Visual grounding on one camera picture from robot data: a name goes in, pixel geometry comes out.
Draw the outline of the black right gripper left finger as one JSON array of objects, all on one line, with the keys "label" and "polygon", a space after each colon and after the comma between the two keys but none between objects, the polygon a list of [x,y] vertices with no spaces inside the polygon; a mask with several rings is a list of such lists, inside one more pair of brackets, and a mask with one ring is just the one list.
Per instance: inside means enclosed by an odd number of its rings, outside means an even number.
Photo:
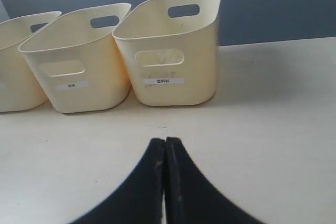
[{"label": "black right gripper left finger", "polygon": [[125,181],[73,223],[161,223],[165,141],[150,140]]}]

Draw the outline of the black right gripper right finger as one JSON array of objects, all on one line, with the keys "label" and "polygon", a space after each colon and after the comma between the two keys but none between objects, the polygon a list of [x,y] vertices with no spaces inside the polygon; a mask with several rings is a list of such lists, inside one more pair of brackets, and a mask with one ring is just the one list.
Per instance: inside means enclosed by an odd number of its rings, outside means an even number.
[{"label": "black right gripper right finger", "polygon": [[167,223],[259,223],[207,180],[177,137],[166,139],[165,175]]}]

